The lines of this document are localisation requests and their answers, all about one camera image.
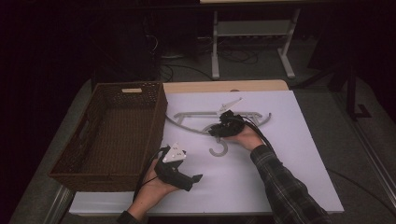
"person's right hand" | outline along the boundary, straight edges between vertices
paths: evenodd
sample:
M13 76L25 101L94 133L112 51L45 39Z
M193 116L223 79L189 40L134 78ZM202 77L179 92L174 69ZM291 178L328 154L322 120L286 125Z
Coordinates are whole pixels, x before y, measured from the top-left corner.
M224 137L223 139L235 141L249 151L260 145L264 145L264 142L259 135L247 125L245 125L244 130L241 133L231 137Z

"cable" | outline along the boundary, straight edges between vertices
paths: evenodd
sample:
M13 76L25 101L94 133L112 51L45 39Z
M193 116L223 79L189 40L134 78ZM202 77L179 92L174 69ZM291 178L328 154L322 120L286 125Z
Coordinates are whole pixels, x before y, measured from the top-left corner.
M201 71L201 70L198 70L198 69L196 69L196 68L193 68L193 67L189 67L189 66L185 66L185 65L179 65L179 64L162 64L162 65L164 65L164 66L170 66L170 67L182 67L182 68L188 68L188 69L191 69L191 70L194 70L194 71L196 71L196 72L198 72L198 73L201 73L201 74L203 74L204 76L206 76L206 77L208 77L210 80L213 80L213 78L210 76L210 75L208 75L207 73L205 73L205 72L203 72L203 71Z
M142 184L142 186L140 186L140 188L142 188L143 186L145 186L148 182L154 180L155 178L157 178L158 176L156 175L155 177L152 177L150 180L146 181L145 183Z
M157 39L157 37L155 37L155 35L146 35L146 37L154 38L154 40L155 40L155 46L154 46L154 48L151 50L152 52L154 52L155 49L158 47L158 39Z
M143 183L143 180L146 176L146 173L149 170L149 167L151 166L152 162L154 161L154 159L158 156L158 153L162 152L163 150L160 148L158 149L152 156L151 158L148 160L148 163L146 164L145 169L143 170L143 172L140 174L139 179L137 180L137 184L136 184L136 189L134 190L134 198L132 199L132 202L136 199L137 194L139 193L140 189L143 187L143 185L147 184L148 182Z
M386 208L390 211L390 213L396 218L396 213L393 212L392 208L391 208L390 206L388 206L386 203L384 203L384 202L383 202L380 198L378 198L376 195L374 195L370 190L366 189L364 186L360 185L358 182L354 181L353 179L351 179L351 178L349 178L349 177L347 177L347 176L345 176L345 175L342 175L342 174L340 174L340 173L338 173L338 172L336 172L336 171L334 171L334 170L332 170L332 169L330 169L330 168L327 168L327 167L326 167L326 170L332 172L332 173L335 174L335 175L339 175L339 176L343 177L345 180L351 182L351 183L354 184L356 187L358 187L358 188L362 189L363 191L365 191L366 193L370 194L373 198L377 199L380 203L382 203L382 205L384 205L384 207L386 207Z
M212 44L213 44L212 37L210 37L210 36L198 37L199 41L207 40L207 39L210 40L210 43L205 44L204 46L200 46L198 44L199 50L197 52L197 55L203 55L203 54L206 54L208 52L211 52L211 48L208 49L207 47L211 47L212 46ZM188 57L188 56L185 55L185 54L182 54L182 53L181 54L162 55L161 56L161 58L165 59L166 61L174 61L174 60L183 59L183 58L186 58L186 57Z
M174 70L171 67L167 66L167 65L163 65L163 66L167 67L171 71L171 73L169 74L169 73L163 71L163 69L160 67L160 73L162 72L162 73L164 73L164 74L169 76L164 82L173 81Z
M235 121L238 121L238 122L243 122L243 123L245 123L245 124L246 124L249 128L251 128L256 134L258 134L259 137L262 139L262 141L265 143L265 145L267 145L267 146L274 152L274 154L276 154L275 151L274 151L274 148L273 148L272 145L271 145L271 143L270 143L270 142L268 141L268 139L264 136L264 134L262 134L262 131L260 131L260 129L259 129L253 122L251 122L250 119L245 118L245 119L247 119L247 120L250 120L250 122L249 122L249 121L245 121L245 120L235 119L235 118L227 118L227 119L231 119L231 120L235 120Z
M259 53L256 53L254 51L252 52L252 55L250 55L247 51L244 50L238 50L239 52L245 53L247 55L246 58L240 59L236 56L233 55L233 53L227 53L226 51L219 51L219 56L227 61L233 62L233 63L243 63L243 64L255 64L259 61ZM248 60L254 58L254 61L251 63L248 63Z

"white object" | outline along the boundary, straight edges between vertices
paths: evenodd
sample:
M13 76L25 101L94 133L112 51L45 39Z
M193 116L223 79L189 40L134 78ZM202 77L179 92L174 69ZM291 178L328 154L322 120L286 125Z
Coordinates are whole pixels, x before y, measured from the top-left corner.
M234 105L238 104L240 101L242 100L242 97L240 97L237 100L231 101L228 104L224 104L221 106L220 110L218 110L216 113L218 115L221 115L222 113L226 112L227 110L231 109L231 107L233 107Z
M235 105L234 110L272 113L272 118L261 127L262 133L283 164L306 184L318 204L329 213L344 211L292 91L167 93L167 114L173 116L179 111L202 109L216 111L221 102L240 97L244 101ZM216 122L218 118L185 118L183 121L186 126L197 130ZM184 160L178 170L188 176L204 176L189 192L178 190L167 195L148 212L149 216L272 213L264 184L247 150L230 143L227 155L213 157L206 149L221 147L213 137L187 132L166 121L163 146L177 141L187 146L190 158ZM77 192L69 212L86 216L117 215L129 207L133 194Z
M186 159L186 154L180 149L178 143L174 143L168 153L163 157L163 162L182 161L184 159Z

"metal stand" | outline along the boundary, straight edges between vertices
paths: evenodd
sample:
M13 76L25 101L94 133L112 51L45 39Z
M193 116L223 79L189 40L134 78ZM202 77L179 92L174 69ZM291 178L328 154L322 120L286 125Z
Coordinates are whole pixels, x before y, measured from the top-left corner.
M288 78L295 78L287 53L299 15L300 9L297 8L294 10L291 20L218 21L218 12L215 11L213 20L212 78L219 79L220 77L218 61L218 36L240 35L285 35L286 42L283 48L280 48L277 51Z

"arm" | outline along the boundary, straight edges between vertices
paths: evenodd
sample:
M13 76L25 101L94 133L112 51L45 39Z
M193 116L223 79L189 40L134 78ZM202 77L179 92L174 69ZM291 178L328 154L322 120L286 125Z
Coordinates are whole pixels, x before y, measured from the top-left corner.
M326 211L308 194L303 182L283 166L276 154L249 127L226 139L238 142L251 151L265 185L265 193L276 223L331 223Z
M154 171L158 160L149 167L144 178L143 186L127 211L117 219L120 224L135 224L143 220L147 211L154 207L163 197L170 192L178 190L177 187L163 183Z

